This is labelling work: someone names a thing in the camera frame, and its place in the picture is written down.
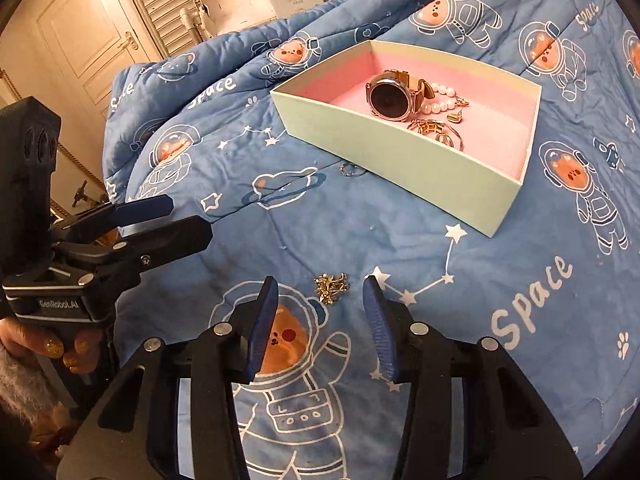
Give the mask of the gray fuzzy sleeve forearm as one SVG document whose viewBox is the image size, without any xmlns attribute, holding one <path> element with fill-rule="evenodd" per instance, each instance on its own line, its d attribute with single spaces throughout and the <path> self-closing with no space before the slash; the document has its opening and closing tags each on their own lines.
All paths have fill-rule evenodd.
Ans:
<svg viewBox="0 0 640 480">
<path fill-rule="evenodd" d="M 64 425 L 63 405 L 38 367 L 1 347 L 1 411 L 29 439 L 48 440 Z"/>
</svg>

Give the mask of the left hand gold nails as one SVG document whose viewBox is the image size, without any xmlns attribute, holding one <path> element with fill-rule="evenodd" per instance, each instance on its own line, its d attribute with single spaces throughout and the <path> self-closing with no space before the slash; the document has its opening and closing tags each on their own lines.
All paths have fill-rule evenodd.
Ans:
<svg viewBox="0 0 640 480">
<path fill-rule="evenodd" d="M 22 324 L 17 318 L 2 318 L 1 343 L 14 358 L 27 362 L 34 356 L 61 359 L 73 374 L 92 373 L 100 359 L 100 330 L 80 330 L 70 348 L 50 330 Z"/>
</svg>

